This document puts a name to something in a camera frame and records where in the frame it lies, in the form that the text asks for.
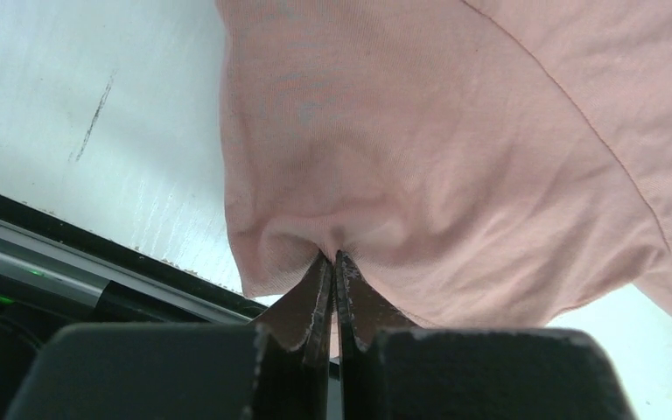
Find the stitched seam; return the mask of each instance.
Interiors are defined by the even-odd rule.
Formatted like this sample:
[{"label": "stitched seam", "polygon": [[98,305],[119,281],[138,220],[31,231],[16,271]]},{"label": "stitched seam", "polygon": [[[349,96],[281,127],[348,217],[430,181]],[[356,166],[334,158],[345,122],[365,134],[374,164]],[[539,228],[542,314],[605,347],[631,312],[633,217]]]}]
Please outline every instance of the stitched seam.
[{"label": "stitched seam", "polygon": [[576,108],[578,113],[581,115],[581,117],[584,118],[584,121],[586,121],[586,124],[589,126],[591,131],[596,135],[598,140],[606,147],[606,149],[612,154],[612,157],[614,160],[617,161],[619,164],[619,167],[622,168],[622,170],[625,172],[627,177],[630,179],[630,182],[632,182],[635,191],[638,193],[640,196],[640,199],[642,200],[643,203],[647,206],[647,208],[650,210],[650,213],[653,215],[653,219],[655,220],[655,225],[658,227],[658,232],[661,234],[661,238],[663,239],[663,242],[666,244],[666,249],[668,250],[668,253],[672,256],[672,249],[671,245],[669,244],[669,240],[666,239],[666,233],[663,230],[663,225],[661,224],[661,220],[658,218],[658,214],[655,212],[655,209],[653,206],[650,205],[648,200],[645,198],[645,195],[642,193],[642,190],[640,189],[640,186],[635,182],[632,174],[630,171],[627,169],[625,164],[620,160],[620,157],[617,156],[616,153],[614,153],[614,150],[612,149],[612,146],[607,143],[604,138],[599,134],[599,132],[594,128],[591,120],[589,120],[588,115],[584,113],[584,111],[578,106],[578,104],[573,101],[573,98],[571,97],[570,94],[563,88],[563,86],[555,79],[552,74],[550,74],[547,71],[547,68],[543,66],[543,63],[529,50],[527,47],[519,40],[517,39],[514,35],[511,34],[511,32],[507,31],[506,28],[501,26],[498,22],[496,22],[492,17],[489,17],[487,14],[483,13],[482,11],[478,10],[475,6],[469,4],[466,0],[460,0],[462,3],[464,3],[467,7],[475,11],[476,13],[480,14],[482,17],[488,19],[493,25],[495,25],[497,28],[499,28],[502,32],[506,33],[525,53],[529,55],[529,57],[534,60],[537,65],[542,69],[542,71],[547,75],[547,77],[555,83],[558,89],[560,89],[561,92],[563,92],[563,95],[565,95],[566,98],[568,98],[568,101]]}]

